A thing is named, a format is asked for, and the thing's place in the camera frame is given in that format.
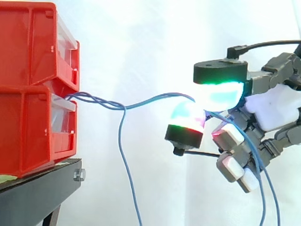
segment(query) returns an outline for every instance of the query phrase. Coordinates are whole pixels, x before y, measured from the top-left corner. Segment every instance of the twisted blue wires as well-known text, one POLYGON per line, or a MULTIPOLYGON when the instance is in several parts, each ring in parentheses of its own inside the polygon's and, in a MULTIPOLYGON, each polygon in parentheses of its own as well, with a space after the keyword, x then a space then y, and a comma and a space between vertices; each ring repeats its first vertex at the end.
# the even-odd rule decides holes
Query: twisted blue wires
MULTIPOLYGON (((118 145, 119 145, 119 151, 120 151, 123 163, 126 167, 127 176, 128 176, 129 182, 130 182, 133 201, 134 201, 134 205, 135 205, 135 210, 136 210, 136 213, 137 213, 137 218, 138 218, 140 226, 142 226, 142 220, 141 220, 141 216, 140 216, 140 212, 139 212, 139 208, 138 208, 138 204, 137 204, 134 183, 133 183, 133 180, 132 180, 130 169, 129 169, 127 160, 125 158, 124 151, 123 151, 123 148, 122 148, 122 143, 121 143, 122 126, 123 126, 123 122, 124 122, 127 110, 134 109, 134 108, 137 108, 137 107, 140 107, 140 106, 144 106, 144 105, 150 104, 154 101, 169 98, 169 97, 185 97, 185 98, 195 102, 195 100, 192 97, 190 97, 186 94, 182 94, 182 93, 164 93, 164 94, 160 94, 160 95, 157 95, 155 97, 152 97, 150 99, 147 99, 145 101, 141 101, 137 104, 128 105, 128 106, 124 106, 123 104, 115 102, 115 101, 107 101, 105 99, 95 97, 95 96, 93 96, 89 93, 86 93, 86 92, 78 92, 78 93, 75 93, 75 94, 70 94, 66 97, 68 100, 70 100, 72 98, 76 98, 78 100, 81 100, 81 101, 84 101, 84 102, 87 102, 87 103, 100 104, 101 106, 103 106, 107 109, 110 109, 110 110, 116 110, 116 111, 123 111, 124 112, 123 116, 122 116, 122 119, 120 121, 120 125, 119 125, 118 145)), ((253 155, 253 158, 254 158, 254 161, 255 161, 256 173, 257 173, 257 178, 259 180, 261 197, 262 197, 263 209, 262 209, 262 217, 261 217, 261 221, 260 221, 260 226, 263 225, 263 222, 265 220, 265 215, 266 215, 266 202, 265 202, 265 195, 264 195, 264 190, 263 190, 263 186, 262 186, 262 180, 261 180, 261 176, 260 176, 260 168, 264 171, 264 173, 266 175, 266 178, 268 180, 269 186, 271 188, 271 191, 273 193, 273 197, 274 197, 274 201, 275 201, 275 205, 276 205, 276 209, 277 209, 277 225, 280 226, 280 209, 279 209, 279 204, 278 204, 278 201, 277 201, 277 196, 276 196, 273 184, 270 180, 269 174, 266 171, 265 166, 264 166, 264 164, 263 164, 263 162, 262 162, 262 160, 261 160, 261 158, 258 154, 256 146, 251 141, 249 136, 239 126, 237 126, 234 122, 226 119, 225 117, 219 115, 218 113, 209 112, 209 114, 212 115, 213 117, 216 117, 216 118, 226 122, 226 123, 233 124, 238 129, 238 131, 244 136, 244 138, 247 140, 247 142, 249 143, 250 148, 251 148, 251 152, 252 152, 252 155, 253 155)))

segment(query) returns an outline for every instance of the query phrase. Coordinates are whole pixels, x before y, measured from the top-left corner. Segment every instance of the glowing light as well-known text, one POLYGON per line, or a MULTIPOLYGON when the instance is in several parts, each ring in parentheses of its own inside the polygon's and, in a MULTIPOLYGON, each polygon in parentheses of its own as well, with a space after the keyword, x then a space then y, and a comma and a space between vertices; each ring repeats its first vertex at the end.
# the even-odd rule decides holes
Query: glowing light
POLYGON ((221 84, 201 84, 197 88, 197 96, 206 111, 221 112, 235 107, 244 91, 242 82, 226 82, 221 84))
POLYGON ((203 133, 205 121, 206 114, 203 108, 192 101, 185 101, 174 109, 169 124, 203 133))

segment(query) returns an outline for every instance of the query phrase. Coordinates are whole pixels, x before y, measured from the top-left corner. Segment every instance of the white fingertip pad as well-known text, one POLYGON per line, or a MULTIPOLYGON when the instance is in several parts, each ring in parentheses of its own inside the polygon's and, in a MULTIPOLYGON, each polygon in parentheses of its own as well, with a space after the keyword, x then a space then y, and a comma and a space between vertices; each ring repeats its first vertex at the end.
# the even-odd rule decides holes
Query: white fingertip pad
POLYGON ((226 157, 222 161, 222 164, 228 170, 228 172, 235 178, 235 180, 240 179, 245 173, 244 169, 232 156, 226 157))
POLYGON ((240 145, 245 140, 244 136, 231 123, 228 123, 225 126, 223 126, 221 130, 227 132, 237 145, 240 145))
POLYGON ((249 168, 245 168, 245 173, 240 179, 240 181, 248 192, 254 191, 259 186, 259 181, 257 177, 249 168))

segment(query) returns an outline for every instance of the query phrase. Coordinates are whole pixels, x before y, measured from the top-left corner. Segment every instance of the white background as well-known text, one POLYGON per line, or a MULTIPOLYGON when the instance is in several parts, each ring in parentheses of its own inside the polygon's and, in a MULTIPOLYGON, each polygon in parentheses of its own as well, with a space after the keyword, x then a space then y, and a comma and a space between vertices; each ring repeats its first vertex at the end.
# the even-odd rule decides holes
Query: white background
MULTIPOLYGON (((179 91, 193 95, 196 62, 224 58, 226 48, 299 38, 288 0, 57 0, 61 18, 81 43, 81 90, 124 104, 179 91)), ((242 59, 259 70, 295 46, 262 48, 242 59)), ((145 226, 256 226, 259 189, 245 194, 215 167, 216 159, 176 157, 164 140, 169 116, 181 98, 128 112, 123 146, 145 226)), ((138 225, 125 167, 118 151, 121 112, 79 103, 77 157, 87 178, 62 204, 59 226, 138 225)), ((217 152, 206 126, 201 150, 217 152)), ((268 167, 280 201, 282 225, 301 220, 300 147, 268 167)), ((266 180, 266 226, 276 225, 266 180)))

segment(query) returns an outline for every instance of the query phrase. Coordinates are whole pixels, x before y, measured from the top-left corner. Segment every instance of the red storage bin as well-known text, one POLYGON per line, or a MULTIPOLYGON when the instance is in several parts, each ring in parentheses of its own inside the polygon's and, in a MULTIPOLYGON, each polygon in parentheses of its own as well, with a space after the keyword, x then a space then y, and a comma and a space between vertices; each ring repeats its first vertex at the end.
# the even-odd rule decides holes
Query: red storage bin
POLYGON ((79 43, 48 2, 0 1, 0 84, 79 90, 79 43))
POLYGON ((46 86, 0 86, 0 174, 19 178, 76 153, 75 102, 46 86))

